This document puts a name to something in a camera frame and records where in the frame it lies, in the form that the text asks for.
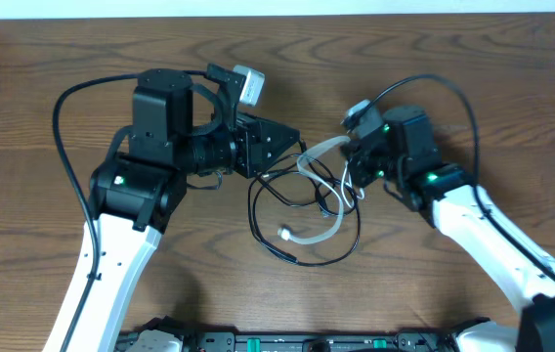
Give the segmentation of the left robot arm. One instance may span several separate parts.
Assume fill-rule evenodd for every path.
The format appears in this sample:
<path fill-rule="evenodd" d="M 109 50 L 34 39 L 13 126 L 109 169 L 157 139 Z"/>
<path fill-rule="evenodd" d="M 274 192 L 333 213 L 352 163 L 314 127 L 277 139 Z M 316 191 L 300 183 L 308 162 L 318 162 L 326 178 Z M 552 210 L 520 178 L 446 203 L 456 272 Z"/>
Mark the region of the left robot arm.
<path fill-rule="evenodd" d="M 84 236 L 49 351 L 114 347 L 190 176 L 253 178 L 300 138 L 296 129 L 249 113 L 265 82 L 252 68 L 154 68 L 135 79 L 131 123 L 114 134 L 88 189 L 76 193 Z"/>

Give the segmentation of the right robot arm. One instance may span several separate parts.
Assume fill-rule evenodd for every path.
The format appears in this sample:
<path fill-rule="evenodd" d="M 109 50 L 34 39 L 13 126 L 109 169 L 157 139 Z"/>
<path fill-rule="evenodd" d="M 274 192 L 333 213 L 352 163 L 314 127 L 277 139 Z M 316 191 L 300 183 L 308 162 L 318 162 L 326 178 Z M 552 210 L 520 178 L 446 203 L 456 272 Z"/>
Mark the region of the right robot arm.
<path fill-rule="evenodd" d="M 520 314 L 517 328 L 488 318 L 440 338 L 443 351 L 555 351 L 555 257 L 493 203 L 475 175 L 442 159 L 423 108 L 380 113 L 364 100 L 342 122 L 354 138 L 341 152 L 355 184 L 394 184 L 395 199 L 460 245 Z"/>

